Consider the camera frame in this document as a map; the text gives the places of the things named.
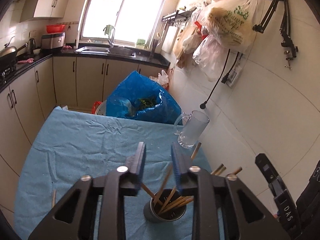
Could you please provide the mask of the wooden chopstick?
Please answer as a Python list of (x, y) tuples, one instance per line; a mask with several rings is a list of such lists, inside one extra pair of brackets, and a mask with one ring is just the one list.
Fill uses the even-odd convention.
[(200, 147), (201, 147), (201, 143), (198, 142), (197, 145), (196, 145), (196, 147), (195, 147), (195, 149), (194, 149), (194, 151), (193, 151), (193, 153), (192, 153), (192, 155), (191, 155), (191, 157), (190, 157), (191, 160), (194, 160), (194, 159), (195, 159), (196, 155), (197, 155), (198, 152), (199, 152)]
[(56, 189), (53, 190), (53, 195), (52, 195), (52, 208), (56, 204)]

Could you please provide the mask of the kitchen cabinets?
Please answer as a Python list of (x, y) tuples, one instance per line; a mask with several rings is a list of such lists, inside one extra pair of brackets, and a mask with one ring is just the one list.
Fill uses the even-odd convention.
[(69, 0), (25, 0), (20, 22), (63, 18)]
[[(56, 107), (74, 111), (77, 107), (77, 70), (71, 63), (62, 64), (61, 57), (53, 58), (53, 83)], [(89, 114), (96, 98), (91, 98), (78, 112)], [(1, 208), (14, 221), (14, 209), (18, 182), (28, 153), (50, 115), (40, 113), (29, 124), (31, 137), (25, 135), (15, 108), (11, 105), (8, 92), (1, 93)]]

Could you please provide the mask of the upper kitchen cabinets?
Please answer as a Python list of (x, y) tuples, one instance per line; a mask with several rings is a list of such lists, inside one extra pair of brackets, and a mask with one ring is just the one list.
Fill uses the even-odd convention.
[(20, 22), (63, 18), (69, 0), (25, 0)]

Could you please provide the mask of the clear glass mug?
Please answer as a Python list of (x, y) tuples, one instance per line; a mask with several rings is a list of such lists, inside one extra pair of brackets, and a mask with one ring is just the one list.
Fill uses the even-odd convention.
[[(178, 124), (184, 119), (186, 122), (182, 129), (179, 129)], [(178, 135), (177, 142), (180, 146), (183, 148), (193, 148), (209, 124), (209, 121), (209, 117), (201, 111), (180, 114), (174, 123), (174, 134)]]

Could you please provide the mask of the blue table cloth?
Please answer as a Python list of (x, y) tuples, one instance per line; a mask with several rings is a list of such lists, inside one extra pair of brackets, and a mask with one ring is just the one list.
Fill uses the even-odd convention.
[(143, 183), (157, 192), (177, 139), (169, 124), (113, 118), (56, 107), (43, 124), (18, 182), (14, 228), (27, 239), (56, 200), (81, 176), (99, 177), (123, 165), (139, 142), (146, 144)]

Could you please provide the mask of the blue plastic bag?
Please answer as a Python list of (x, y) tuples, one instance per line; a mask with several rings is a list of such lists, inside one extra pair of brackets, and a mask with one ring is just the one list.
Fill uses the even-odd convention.
[(106, 115), (174, 124), (182, 114), (175, 99), (157, 82), (133, 71), (106, 99)]

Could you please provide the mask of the wooden chopstick on cloth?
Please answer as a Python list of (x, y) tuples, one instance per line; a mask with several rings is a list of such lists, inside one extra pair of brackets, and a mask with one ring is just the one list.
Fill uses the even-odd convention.
[(53, 190), (53, 195), (52, 195), (52, 208), (56, 204), (56, 189)]

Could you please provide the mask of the steel sink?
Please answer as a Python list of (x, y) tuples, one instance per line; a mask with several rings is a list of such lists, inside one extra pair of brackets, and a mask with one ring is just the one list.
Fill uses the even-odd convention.
[(86, 53), (86, 54), (101, 54), (101, 55), (113, 55), (113, 56), (122, 56), (122, 57), (129, 57), (135, 58), (136, 53), (129, 48), (125, 47), (89, 47), (85, 46), (79, 48), (75, 51), (76, 53)]

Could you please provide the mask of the translucent plastic bag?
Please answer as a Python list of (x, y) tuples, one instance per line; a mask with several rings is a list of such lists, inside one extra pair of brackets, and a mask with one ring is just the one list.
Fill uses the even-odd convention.
[(209, 82), (216, 81), (222, 73), (227, 49), (212, 36), (207, 36), (193, 53), (193, 60)]

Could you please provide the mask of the window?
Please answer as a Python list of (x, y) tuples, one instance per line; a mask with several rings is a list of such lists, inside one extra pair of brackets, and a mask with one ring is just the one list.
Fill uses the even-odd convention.
[(164, 0), (87, 0), (81, 39), (106, 42), (103, 29), (115, 27), (114, 43), (149, 48)]

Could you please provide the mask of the black countertop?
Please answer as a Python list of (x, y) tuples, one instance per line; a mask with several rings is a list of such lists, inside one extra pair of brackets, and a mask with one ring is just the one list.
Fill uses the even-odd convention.
[(34, 68), (37, 64), (46, 61), (52, 57), (89, 57), (89, 58), (99, 58), (99, 59), (111, 59), (117, 61), (133, 62), (163, 69), (168, 69), (170, 67), (170, 61), (167, 60), (163, 55), (156, 53), (153, 59), (149, 59), (149, 53), (141, 52), (140, 55), (137, 54), (136, 57), (125, 57), (120, 55), (110, 55), (110, 54), (92, 54), (92, 53), (76, 53), (74, 49), (67, 49), (50, 52), (40, 52), (39, 55), (33, 57), (33, 63), (26, 63), (20, 66), (16, 65), (16, 71), (13, 72), (9, 78), (5, 81), (1, 81), (1, 92), (8, 87), (13, 81), (18, 77), (26, 73), (31, 68)]

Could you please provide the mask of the electric kettle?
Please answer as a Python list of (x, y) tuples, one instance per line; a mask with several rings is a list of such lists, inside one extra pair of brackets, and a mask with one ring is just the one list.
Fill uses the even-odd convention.
[(27, 43), (27, 54), (28, 55), (33, 55), (34, 54), (34, 50), (36, 48), (36, 42), (35, 42), (35, 38), (30, 38), (28, 40), (28, 43)]

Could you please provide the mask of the red basin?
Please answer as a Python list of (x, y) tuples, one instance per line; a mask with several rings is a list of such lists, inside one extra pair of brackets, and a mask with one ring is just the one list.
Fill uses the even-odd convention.
[(48, 34), (62, 33), (64, 31), (65, 26), (65, 24), (47, 25), (46, 31)]

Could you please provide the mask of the white bag with bread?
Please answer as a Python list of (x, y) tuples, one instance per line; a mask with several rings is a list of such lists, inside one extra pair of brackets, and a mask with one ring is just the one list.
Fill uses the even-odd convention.
[(244, 54), (254, 40), (257, 6), (258, 0), (220, 0), (204, 7), (197, 20), (221, 46)]

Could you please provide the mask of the black wok with lid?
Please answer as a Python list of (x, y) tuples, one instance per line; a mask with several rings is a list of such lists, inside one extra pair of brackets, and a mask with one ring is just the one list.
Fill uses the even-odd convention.
[(24, 43), (19, 48), (16, 48), (15, 46), (11, 46), (10, 43), (13, 38), (14, 37), (12, 37), (9, 40), (9, 42), (4, 45), (4, 49), (1, 50), (1, 54), (0, 54), (1, 64), (4, 64), (4, 65), (11, 64), (13, 61), (16, 60), (17, 53), (28, 46), (27, 43)]

